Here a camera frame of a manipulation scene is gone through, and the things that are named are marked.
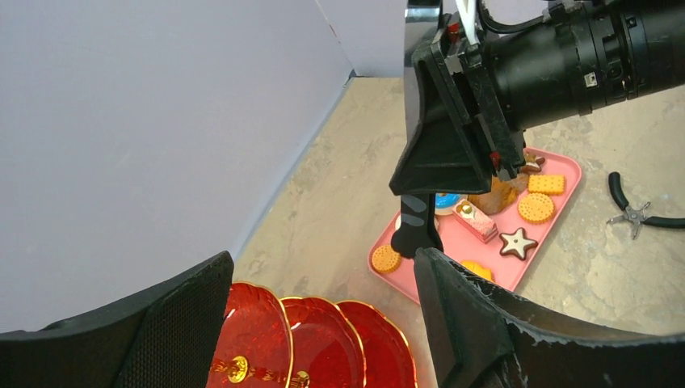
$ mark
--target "round cookie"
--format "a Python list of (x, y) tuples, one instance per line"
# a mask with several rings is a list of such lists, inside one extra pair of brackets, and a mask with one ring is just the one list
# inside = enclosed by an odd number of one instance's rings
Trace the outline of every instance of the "round cookie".
[(545, 194), (528, 194), (519, 202), (519, 215), (531, 224), (543, 224), (554, 217), (554, 202)]
[(459, 199), (459, 194), (448, 194), (445, 192), (435, 194), (435, 215), (451, 216), (452, 208), (459, 202)]
[(395, 272), (402, 264), (402, 257), (390, 245), (381, 245), (371, 255), (371, 266), (378, 273)]

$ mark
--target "pliers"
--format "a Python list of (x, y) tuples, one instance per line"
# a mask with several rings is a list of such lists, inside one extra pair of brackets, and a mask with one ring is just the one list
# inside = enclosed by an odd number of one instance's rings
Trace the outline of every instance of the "pliers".
[(633, 240), (637, 237), (637, 233), (640, 231), (640, 226), (642, 226), (642, 224), (655, 226), (657, 228), (685, 229), (685, 218), (645, 217), (645, 210), (651, 205), (651, 202), (647, 202), (638, 210), (631, 208), (628, 199), (626, 199), (625, 194), (623, 193), (620, 174), (618, 172), (609, 174), (609, 192), (611, 193), (611, 198), (614, 199), (614, 202), (616, 202), (624, 213), (607, 221), (607, 224), (615, 224), (619, 221), (632, 222)]

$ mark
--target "red plate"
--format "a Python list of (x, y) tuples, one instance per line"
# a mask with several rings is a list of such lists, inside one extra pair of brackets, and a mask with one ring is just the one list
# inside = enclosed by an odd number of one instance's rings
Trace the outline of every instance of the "red plate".
[(414, 358), (400, 329), (365, 303), (344, 301), (338, 307), (362, 338), (367, 387), (416, 388)]
[[(207, 388), (285, 387), (292, 372), (292, 333), (280, 300), (268, 289), (234, 283), (226, 303)], [(244, 357), (246, 376), (229, 380), (235, 357)]]
[(309, 375), (309, 388), (366, 386), (361, 339), (340, 309), (318, 297), (281, 301), (295, 344), (293, 371)]

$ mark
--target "cake slice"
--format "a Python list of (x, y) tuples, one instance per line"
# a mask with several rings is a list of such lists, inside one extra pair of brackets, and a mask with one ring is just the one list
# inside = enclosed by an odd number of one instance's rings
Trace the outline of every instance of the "cake slice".
[(456, 220), (482, 242), (497, 235), (497, 224), (468, 200), (460, 200), (454, 208)]

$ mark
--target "orange cookie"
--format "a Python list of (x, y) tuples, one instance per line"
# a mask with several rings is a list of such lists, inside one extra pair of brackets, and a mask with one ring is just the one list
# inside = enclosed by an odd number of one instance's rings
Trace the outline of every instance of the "orange cookie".
[(554, 217), (554, 202), (545, 194), (528, 194), (519, 202), (519, 214), (532, 224), (543, 224)]
[(381, 245), (371, 256), (371, 266), (378, 273), (395, 272), (402, 264), (402, 257), (390, 245)]

